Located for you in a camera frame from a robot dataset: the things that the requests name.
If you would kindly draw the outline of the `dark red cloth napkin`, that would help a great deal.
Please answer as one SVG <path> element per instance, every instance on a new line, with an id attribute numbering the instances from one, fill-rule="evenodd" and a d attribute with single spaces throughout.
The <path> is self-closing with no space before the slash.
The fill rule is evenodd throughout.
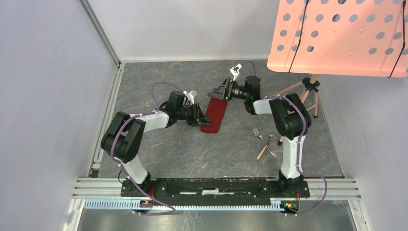
<path id="1" fill-rule="evenodd" d="M 205 116 L 209 119 L 210 125 L 202 126 L 200 128 L 201 132 L 206 134 L 216 134 L 218 133 L 221 122 L 223 120 L 226 108 L 227 101 L 217 98 L 210 98 L 207 111 Z"/>

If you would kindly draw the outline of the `metal fork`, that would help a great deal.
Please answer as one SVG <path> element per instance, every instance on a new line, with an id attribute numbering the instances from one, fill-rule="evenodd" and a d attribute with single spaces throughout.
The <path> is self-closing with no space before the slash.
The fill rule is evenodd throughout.
<path id="1" fill-rule="evenodd" d="M 270 152 L 274 157 L 276 157 L 275 152 L 269 147 L 268 143 L 263 139 L 263 137 L 262 137 L 262 135 L 260 134 L 260 132 L 258 131 L 258 129 L 257 129 L 257 128 L 254 128 L 254 129 L 253 129 L 253 132 L 254 132 L 255 136 L 256 136 L 257 138 L 259 138 L 259 139 L 265 144 L 265 147 L 269 150 L 269 152 Z"/>

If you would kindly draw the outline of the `wooden handled spoon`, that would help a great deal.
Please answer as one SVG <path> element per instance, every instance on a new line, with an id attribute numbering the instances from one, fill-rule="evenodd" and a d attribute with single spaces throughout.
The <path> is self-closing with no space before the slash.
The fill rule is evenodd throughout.
<path id="1" fill-rule="evenodd" d="M 276 157 L 275 152 L 269 147 L 268 142 L 266 142 L 266 141 L 263 139 L 262 135 L 260 134 L 260 132 L 259 132 L 257 129 L 254 129 L 254 134 L 256 135 L 257 138 L 259 138 L 259 139 L 265 144 L 264 147 L 263 147 L 263 149 L 262 149 L 261 152 L 258 154 L 258 156 L 257 156 L 256 159 L 257 159 L 257 160 L 260 159 L 260 157 L 262 156 L 262 154 L 264 153 L 264 151 L 265 151 L 266 149 L 268 149 L 269 152 L 270 152 L 274 157 Z M 275 132 L 271 132 L 271 133 L 269 133 L 268 137 L 270 138 L 270 140 L 274 140 L 274 139 L 277 138 L 277 134 L 276 134 Z"/>

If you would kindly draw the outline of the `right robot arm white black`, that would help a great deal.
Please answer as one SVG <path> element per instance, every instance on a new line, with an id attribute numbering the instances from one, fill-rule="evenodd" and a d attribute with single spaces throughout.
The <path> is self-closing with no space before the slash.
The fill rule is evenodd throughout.
<path id="1" fill-rule="evenodd" d="M 241 99 L 248 113 L 271 114 L 276 129 L 283 138 L 283 159 L 279 170 L 278 191 L 283 196 L 291 196 L 302 187 L 304 182 L 301 166 L 302 148 L 311 120 L 296 93 L 261 97 L 260 79 L 256 76 L 248 76 L 242 86 L 228 77 L 223 84 L 209 92 L 208 96 L 225 101 L 232 98 Z"/>

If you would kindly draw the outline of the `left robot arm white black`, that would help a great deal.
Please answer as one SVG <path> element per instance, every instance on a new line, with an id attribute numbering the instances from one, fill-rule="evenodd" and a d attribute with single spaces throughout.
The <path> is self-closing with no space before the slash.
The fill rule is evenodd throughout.
<path id="1" fill-rule="evenodd" d="M 151 183 L 147 180 L 149 172 L 138 157 L 144 133 L 168 128 L 178 121 L 185 121 L 192 127 L 210 125 L 210 120 L 193 98 L 186 92 L 174 90 L 168 100 L 152 112 L 128 114 L 120 111 L 104 133 L 101 148 L 120 165 L 139 196 L 146 196 L 151 191 Z"/>

